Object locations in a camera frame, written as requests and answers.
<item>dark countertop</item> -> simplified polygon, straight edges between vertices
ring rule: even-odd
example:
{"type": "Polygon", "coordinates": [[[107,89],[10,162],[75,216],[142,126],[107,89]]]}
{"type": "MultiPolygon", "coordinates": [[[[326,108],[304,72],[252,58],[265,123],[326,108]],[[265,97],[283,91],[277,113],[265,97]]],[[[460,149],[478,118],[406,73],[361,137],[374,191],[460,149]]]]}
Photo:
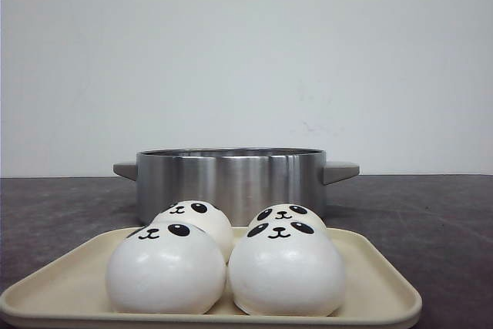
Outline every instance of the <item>dark countertop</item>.
{"type": "MultiPolygon", "coordinates": [[[[493,327],[493,176],[357,176],[327,190],[325,223],[365,235],[420,292],[416,328],[493,327]]],[[[139,225],[135,191],[118,177],[2,179],[2,291],[139,225]]]]}

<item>smiling mouth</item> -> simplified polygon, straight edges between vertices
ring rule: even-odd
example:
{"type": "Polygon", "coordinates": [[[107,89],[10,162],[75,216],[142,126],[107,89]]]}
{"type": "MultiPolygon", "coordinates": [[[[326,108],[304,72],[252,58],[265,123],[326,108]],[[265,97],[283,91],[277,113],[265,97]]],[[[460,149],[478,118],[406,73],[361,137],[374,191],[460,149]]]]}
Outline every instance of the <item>smiling mouth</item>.
{"type": "Polygon", "coordinates": [[[291,236],[291,234],[283,235],[283,234],[281,234],[281,233],[278,233],[277,235],[274,235],[274,236],[269,235],[268,237],[269,237],[270,239],[276,239],[276,238],[288,238],[288,237],[290,237],[290,236],[291,236]]]}
{"type": "Polygon", "coordinates": [[[157,238],[159,238],[159,235],[155,235],[153,237],[151,234],[149,234],[149,235],[147,235],[145,237],[142,237],[142,236],[139,237],[139,239],[157,239],[157,238]]]}

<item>cartoon face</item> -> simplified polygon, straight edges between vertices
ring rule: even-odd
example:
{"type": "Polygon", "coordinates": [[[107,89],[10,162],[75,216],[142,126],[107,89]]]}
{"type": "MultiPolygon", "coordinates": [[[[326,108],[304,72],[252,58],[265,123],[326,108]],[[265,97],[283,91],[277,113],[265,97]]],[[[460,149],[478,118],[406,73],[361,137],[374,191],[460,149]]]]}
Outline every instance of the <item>cartoon face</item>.
{"type": "Polygon", "coordinates": [[[231,253],[228,274],[234,302],[248,314],[327,316],[344,298],[336,247],[326,232],[296,219],[249,229],[231,253]]]}
{"type": "Polygon", "coordinates": [[[202,200],[184,200],[172,204],[159,213],[153,223],[174,221],[177,223],[191,223],[208,233],[219,245],[224,260],[228,261],[233,249],[233,229],[231,223],[223,213],[211,203],[202,200]]]}
{"type": "Polygon", "coordinates": [[[189,223],[131,232],[106,268],[106,291],[121,312],[203,314],[219,299],[226,264],[216,242],[189,223]]]}
{"type": "Polygon", "coordinates": [[[291,203],[267,207],[253,218],[248,227],[250,229],[259,223],[265,223],[271,220],[298,220],[320,230],[325,230],[327,228],[325,223],[315,212],[308,210],[306,207],[291,203]]]}

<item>pot rim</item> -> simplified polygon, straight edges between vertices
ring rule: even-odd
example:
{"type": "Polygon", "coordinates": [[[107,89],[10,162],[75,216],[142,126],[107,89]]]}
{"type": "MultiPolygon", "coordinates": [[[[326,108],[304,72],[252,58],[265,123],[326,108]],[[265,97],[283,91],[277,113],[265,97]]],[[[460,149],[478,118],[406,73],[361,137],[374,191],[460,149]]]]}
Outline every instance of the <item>pot rim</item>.
{"type": "Polygon", "coordinates": [[[325,153],[322,149],[290,148],[290,147],[226,147],[226,148],[179,148],[155,149],[137,153],[155,157],[274,157],[274,156],[312,156],[325,153]]]}

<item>tray rim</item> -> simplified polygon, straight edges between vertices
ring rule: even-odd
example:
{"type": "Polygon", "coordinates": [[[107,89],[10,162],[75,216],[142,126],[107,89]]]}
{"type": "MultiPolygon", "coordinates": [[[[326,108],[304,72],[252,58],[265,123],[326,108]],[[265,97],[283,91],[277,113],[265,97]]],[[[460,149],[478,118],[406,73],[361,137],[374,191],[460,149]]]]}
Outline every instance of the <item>tray rim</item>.
{"type": "MultiPolygon", "coordinates": [[[[390,263],[390,261],[385,258],[385,256],[363,235],[356,233],[351,230],[338,229],[338,228],[327,228],[329,232],[335,233],[346,233],[351,235],[351,237],[360,239],[363,243],[367,244],[372,250],[372,253],[377,254],[382,262],[385,264],[386,268],[395,275],[401,283],[403,283],[407,290],[412,293],[414,303],[407,310],[405,314],[389,316],[383,319],[371,319],[371,323],[368,322],[369,319],[365,318],[351,318],[351,317],[305,317],[305,316],[272,316],[272,315],[233,315],[233,314],[214,314],[214,315],[192,315],[192,314],[130,314],[130,313],[97,313],[97,314],[43,314],[43,313],[30,313],[23,310],[19,310],[8,304],[8,295],[18,286],[24,284],[25,282],[35,278],[36,275],[42,273],[44,270],[48,270],[52,265],[57,264],[61,259],[67,258],[72,254],[78,252],[89,243],[93,243],[95,239],[105,236],[106,234],[118,233],[123,230],[128,230],[129,232],[138,229],[139,227],[126,227],[115,230],[106,231],[104,233],[98,234],[86,242],[80,244],[68,253],[63,254],[52,262],[46,264],[44,267],[38,269],[37,271],[29,274],[27,277],[21,279],[20,281],[14,283],[12,286],[8,287],[0,295],[0,314],[5,321],[11,324],[17,324],[23,321],[28,321],[31,323],[32,320],[45,320],[50,322],[60,322],[62,321],[88,321],[96,323],[98,321],[111,321],[111,322],[127,322],[132,323],[135,321],[143,322],[162,322],[162,323],[175,323],[175,324],[187,324],[187,323],[204,323],[204,324],[309,324],[309,325],[327,325],[334,326],[339,325],[343,327],[349,326],[391,326],[396,324],[404,324],[409,322],[410,325],[414,325],[418,322],[421,308],[422,299],[418,291],[407,281],[407,279],[390,263]]],[[[243,232],[247,230],[247,227],[233,227],[233,230],[238,232],[243,232]]]]}

